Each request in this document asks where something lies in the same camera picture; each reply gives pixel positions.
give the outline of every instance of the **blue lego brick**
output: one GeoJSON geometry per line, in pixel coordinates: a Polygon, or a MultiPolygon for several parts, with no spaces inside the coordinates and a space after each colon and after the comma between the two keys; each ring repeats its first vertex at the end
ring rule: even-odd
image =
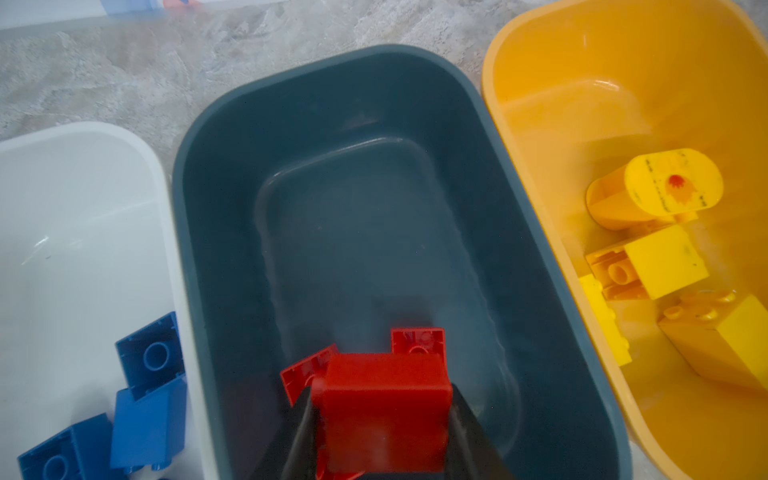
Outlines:
{"type": "Polygon", "coordinates": [[[171,312],[115,343],[134,400],[184,373],[176,313],[171,312]]]}
{"type": "Polygon", "coordinates": [[[18,457],[24,480],[126,480],[109,466],[112,424],[106,413],[75,423],[18,457]]]}
{"type": "Polygon", "coordinates": [[[145,465],[162,470],[184,449],[187,376],[182,375],[134,400],[128,389],[118,392],[110,466],[135,472],[145,465]]]}

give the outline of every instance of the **white bin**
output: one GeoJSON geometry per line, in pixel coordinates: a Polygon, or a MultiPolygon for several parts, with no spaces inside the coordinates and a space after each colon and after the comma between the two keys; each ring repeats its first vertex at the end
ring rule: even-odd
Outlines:
{"type": "Polygon", "coordinates": [[[69,425],[112,420],[126,388],[115,341],[172,310],[192,398],[186,448],[132,480],[201,480],[210,464],[205,419],[193,421],[202,396],[167,176],[147,144],[109,124],[1,142],[0,478],[19,480],[17,456],[69,425]]]}

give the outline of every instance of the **bin bottom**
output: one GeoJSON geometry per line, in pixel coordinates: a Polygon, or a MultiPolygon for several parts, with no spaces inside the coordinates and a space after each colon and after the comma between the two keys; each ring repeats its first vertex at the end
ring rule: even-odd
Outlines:
{"type": "Polygon", "coordinates": [[[504,455],[517,381],[429,152],[379,137],[301,159],[254,207],[286,365],[331,343],[389,351],[389,330],[445,328],[451,380],[504,455]]]}

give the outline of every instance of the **white object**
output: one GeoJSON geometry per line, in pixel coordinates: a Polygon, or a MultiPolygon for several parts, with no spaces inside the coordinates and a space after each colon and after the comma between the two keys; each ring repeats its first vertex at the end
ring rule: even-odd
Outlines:
{"type": "Polygon", "coordinates": [[[186,448],[131,476],[215,479],[166,175],[136,135],[79,123],[0,143],[0,478],[126,388],[114,342],[176,310],[186,448]],[[209,465],[204,476],[202,464],[209,465]]]}
{"type": "Polygon", "coordinates": [[[0,0],[0,38],[11,29],[11,36],[36,35],[39,29],[26,29],[51,25],[44,30],[105,25],[104,20],[124,21],[147,13],[161,14],[163,10],[183,12],[188,5],[192,10],[205,8],[237,8],[246,5],[264,5],[281,0],[0,0]]]}

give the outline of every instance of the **red lego brick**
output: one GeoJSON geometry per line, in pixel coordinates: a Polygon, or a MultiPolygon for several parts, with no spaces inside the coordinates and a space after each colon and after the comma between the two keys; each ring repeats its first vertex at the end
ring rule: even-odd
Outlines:
{"type": "MultiPolygon", "coordinates": [[[[299,399],[301,392],[312,384],[312,380],[316,376],[325,375],[328,362],[334,355],[339,355],[339,349],[336,348],[336,344],[326,347],[280,372],[283,388],[286,390],[288,402],[290,402],[291,406],[299,399]]],[[[355,480],[365,473],[332,473],[326,468],[328,454],[326,453],[325,429],[322,419],[317,425],[315,442],[317,445],[317,470],[315,473],[317,480],[355,480]]]]}
{"type": "Polygon", "coordinates": [[[335,343],[280,372],[283,388],[286,390],[291,406],[299,399],[304,388],[312,384],[315,376],[325,375],[328,362],[334,355],[339,355],[339,349],[336,348],[335,343]]]}
{"type": "Polygon", "coordinates": [[[442,472],[452,387],[434,353],[332,356],[312,400],[331,472],[442,472]]]}
{"type": "Polygon", "coordinates": [[[437,353],[448,368],[444,329],[392,329],[391,336],[392,353],[437,353]]]}

